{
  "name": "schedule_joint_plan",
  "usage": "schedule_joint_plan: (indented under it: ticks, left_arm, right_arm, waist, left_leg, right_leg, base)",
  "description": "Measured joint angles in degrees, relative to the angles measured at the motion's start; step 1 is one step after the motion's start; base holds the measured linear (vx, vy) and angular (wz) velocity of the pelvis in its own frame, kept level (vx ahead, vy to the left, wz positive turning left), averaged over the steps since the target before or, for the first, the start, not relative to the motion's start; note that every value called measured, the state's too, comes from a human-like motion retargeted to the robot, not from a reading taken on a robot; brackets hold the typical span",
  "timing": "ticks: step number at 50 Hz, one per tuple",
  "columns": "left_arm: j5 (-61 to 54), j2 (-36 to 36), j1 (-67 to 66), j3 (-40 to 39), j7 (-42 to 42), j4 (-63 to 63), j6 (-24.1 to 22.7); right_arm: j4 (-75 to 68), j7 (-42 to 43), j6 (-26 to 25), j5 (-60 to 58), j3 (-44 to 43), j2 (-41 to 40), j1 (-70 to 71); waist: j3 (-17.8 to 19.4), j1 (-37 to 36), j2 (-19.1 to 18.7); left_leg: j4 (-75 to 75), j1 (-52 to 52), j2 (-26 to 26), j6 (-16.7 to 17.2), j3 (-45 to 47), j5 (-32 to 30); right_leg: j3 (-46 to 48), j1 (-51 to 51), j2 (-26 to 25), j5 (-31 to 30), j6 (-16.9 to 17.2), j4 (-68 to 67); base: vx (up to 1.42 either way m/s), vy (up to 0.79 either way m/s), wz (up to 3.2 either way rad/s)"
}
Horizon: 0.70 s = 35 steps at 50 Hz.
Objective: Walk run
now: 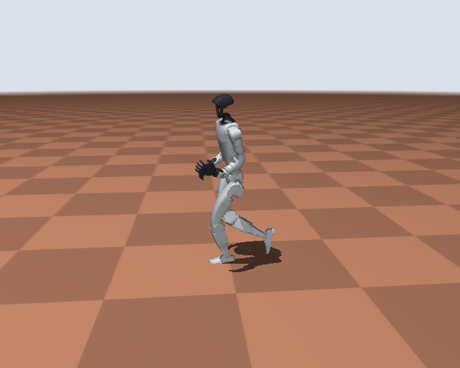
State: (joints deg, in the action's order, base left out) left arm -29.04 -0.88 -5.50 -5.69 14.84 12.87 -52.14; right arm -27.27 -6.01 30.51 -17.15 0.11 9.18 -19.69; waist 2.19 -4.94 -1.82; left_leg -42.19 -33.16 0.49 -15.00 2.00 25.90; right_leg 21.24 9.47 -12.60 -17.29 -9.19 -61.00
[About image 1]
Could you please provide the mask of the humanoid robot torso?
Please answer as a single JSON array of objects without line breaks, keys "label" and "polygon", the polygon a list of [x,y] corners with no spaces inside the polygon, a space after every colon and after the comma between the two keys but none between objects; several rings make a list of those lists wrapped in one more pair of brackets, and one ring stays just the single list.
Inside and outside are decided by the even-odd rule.
[{"label": "humanoid robot torso", "polygon": [[[233,162],[234,156],[237,155],[237,153],[234,151],[232,142],[228,137],[228,128],[237,127],[240,129],[240,126],[236,121],[232,123],[231,121],[225,120],[226,124],[221,124],[221,121],[222,119],[218,120],[216,124],[216,137],[218,140],[222,158],[225,161],[226,165],[228,165],[229,163]],[[226,177],[226,181],[228,184],[230,182],[234,182],[236,179],[241,180],[241,183],[243,185],[243,174],[240,169]]]}]

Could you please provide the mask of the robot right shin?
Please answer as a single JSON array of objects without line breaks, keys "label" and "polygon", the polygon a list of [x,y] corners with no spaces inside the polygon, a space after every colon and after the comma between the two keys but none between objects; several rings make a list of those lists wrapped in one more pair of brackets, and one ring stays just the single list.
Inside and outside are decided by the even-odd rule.
[{"label": "robot right shin", "polygon": [[231,227],[233,228],[236,228],[242,232],[245,232],[245,233],[248,233],[251,235],[254,235],[254,236],[257,236],[259,238],[262,237],[263,240],[265,240],[265,238],[267,237],[266,234],[259,230],[258,228],[254,227],[253,224],[248,221],[247,219],[243,218],[242,216],[238,215],[237,214],[237,220],[230,224],[230,223],[227,223],[225,222],[227,225],[230,225]]}]

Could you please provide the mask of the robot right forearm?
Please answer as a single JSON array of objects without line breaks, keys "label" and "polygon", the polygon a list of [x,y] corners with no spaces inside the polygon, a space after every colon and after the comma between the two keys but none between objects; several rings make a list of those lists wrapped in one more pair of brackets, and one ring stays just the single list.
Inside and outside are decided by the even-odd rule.
[{"label": "robot right forearm", "polygon": [[[213,163],[214,166],[217,166],[219,163],[222,163],[222,162],[224,161],[223,158],[222,158],[221,151],[220,151],[220,153],[219,153],[216,157],[214,157],[214,158],[217,159],[217,160]],[[213,158],[212,158],[212,159],[213,159]]]}]

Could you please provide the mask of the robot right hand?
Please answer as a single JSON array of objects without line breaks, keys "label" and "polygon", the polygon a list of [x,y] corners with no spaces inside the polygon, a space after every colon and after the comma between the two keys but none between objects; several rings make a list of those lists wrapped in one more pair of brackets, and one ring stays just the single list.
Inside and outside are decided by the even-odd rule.
[{"label": "robot right hand", "polygon": [[[213,163],[214,163],[216,160],[217,160],[216,158],[213,158],[213,159],[210,160],[210,162],[212,163],[213,166],[214,166]],[[211,166],[209,163],[206,163],[206,165]],[[205,166],[204,166],[204,167],[205,167]],[[202,168],[201,168],[201,169],[202,169]],[[204,170],[205,170],[205,169],[204,169]],[[200,171],[200,172],[201,172],[201,171]],[[204,177],[203,174],[199,174],[199,178],[200,178],[200,179],[204,180],[203,177]]]}]

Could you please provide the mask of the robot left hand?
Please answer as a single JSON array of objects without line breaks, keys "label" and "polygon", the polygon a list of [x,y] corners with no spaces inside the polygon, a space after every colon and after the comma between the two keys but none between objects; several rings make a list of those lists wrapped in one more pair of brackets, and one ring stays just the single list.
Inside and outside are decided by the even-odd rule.
[{"label": "robot left hand", "polygon": [[[210,164],[210,166],[204,164],[201,160],[199,160],[199,162],[203,165],[201,166],[199,163],[197,163],[197,165],[199,167],[201,167],[202,169],[200,169],[198,166],[195,166],[197,169],[196,172],[199,173],[199,174],[203,174],[203,175],[206,175],[206,176],[214,176],[216,177],[219,172],[223,173],[223,170],[222,169],[219,169],[219,168],[215,168],[212,163],[207,159],[207,162]],[[204,167],[205,166],[205,167]],[[204,170],[205,169],[205,170]],[[200,172],[201,171],[201,172]]]}]

